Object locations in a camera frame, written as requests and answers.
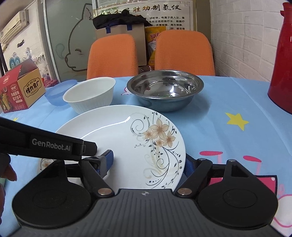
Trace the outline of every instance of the blue bowl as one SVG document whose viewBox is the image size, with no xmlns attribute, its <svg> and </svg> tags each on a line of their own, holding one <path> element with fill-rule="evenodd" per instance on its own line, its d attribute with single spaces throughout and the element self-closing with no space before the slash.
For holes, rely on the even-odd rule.
<svg viewBox="0 0 292 237">
<path fill-rule="evenodd" d="M 47 100 L 55 106 L 63 106 L 66 105 L 67 102 L 63 100 L 63 95 L 67 90 L 77 84 L 77 80 L 68 80 L 61 82 L 52 88 L 49 88 L 45 93 L 45 97 Z"/>
</svg>

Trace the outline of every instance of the wall-mounted air conditioner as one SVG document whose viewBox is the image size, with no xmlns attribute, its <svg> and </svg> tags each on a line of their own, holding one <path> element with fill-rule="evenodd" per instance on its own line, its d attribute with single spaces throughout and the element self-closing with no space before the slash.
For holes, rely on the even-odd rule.
<svg viewBox="0 0 292 237">
<path fill-rule="evenodd" d="M 2 44 L 9 43 L 28 24 L 28 10 L 18 12 L 0 32 L 0 42 Z"/>
</svg>

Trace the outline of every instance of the chair backrest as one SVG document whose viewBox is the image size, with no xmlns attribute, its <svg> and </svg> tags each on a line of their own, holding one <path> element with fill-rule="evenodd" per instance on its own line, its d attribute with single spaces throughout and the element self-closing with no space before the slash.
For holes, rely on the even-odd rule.
<svg viewBox="0 0 292 237">
<path fill-rule="evenodd" d="M 155 70 L 179 70 L 194 75 L 215 76 L 208 39 L 197 31 L 161 32 L 156 41 Z"/>
<path fill-rule="evenodd" d="M 137 50 L 129 34 L 117 34 L 96 40 L 89 52 L 87 80 L 101 77 L 136 76 Z"/>
</svg>

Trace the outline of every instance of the red kettle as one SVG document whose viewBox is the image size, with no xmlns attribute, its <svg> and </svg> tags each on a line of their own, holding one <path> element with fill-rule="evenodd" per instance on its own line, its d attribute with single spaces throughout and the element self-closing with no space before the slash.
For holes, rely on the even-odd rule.
<svg viewBox="0 0 292 237">
<path fill-rule="evenodd" d="M 292 4 L 285 2 L 283 7 L 284 22 L 268 96 L 281 109 L 292 114 Z"/>
</svg>

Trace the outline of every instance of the black cloth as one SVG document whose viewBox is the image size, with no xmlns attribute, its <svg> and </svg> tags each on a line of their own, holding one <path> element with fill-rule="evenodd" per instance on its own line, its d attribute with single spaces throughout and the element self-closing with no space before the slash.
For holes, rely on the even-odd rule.
<svg viewBox="0 0 292 237">
<path fill-rule="evenodd" d="M 146 18 L 139 16 L 134 16 L 130 12 L 124 9 L 121 13 L 115 14 L 101 14 L 97 17 L 94 17 L 93 25 L 96 29 L 102 29 L 107 26 L 114 25 L 135 25 L 143 23 L 144 26 L 151 26 L 151 24 L 146 20 Z"/>
</svg>

